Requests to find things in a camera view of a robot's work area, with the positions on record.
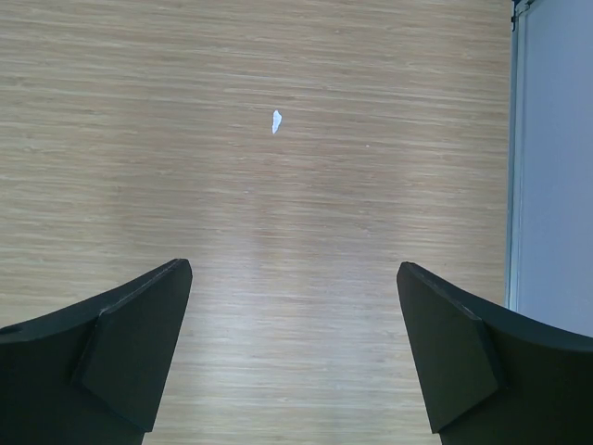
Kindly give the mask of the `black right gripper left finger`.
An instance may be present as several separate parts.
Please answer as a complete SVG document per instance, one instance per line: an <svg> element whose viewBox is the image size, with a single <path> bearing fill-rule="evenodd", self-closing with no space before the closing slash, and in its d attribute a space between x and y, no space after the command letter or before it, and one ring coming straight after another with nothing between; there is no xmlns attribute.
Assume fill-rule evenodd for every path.
<svg viewBox="0 0 593 445"><path fill-rule="evenodd" d="M140 444L192 284L186 259L1 330L4 444Z"/></svg>

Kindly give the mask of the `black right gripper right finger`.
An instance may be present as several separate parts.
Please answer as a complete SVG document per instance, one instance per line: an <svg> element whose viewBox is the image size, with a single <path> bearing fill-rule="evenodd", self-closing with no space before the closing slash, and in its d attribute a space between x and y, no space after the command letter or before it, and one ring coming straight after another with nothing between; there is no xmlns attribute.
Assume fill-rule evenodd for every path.
<svg viewBox="0 0 593 445"><path fill-rule="evenodd" d="M404 262L397 291L425 409L444 444L589 444L592 340Z"/></svg>

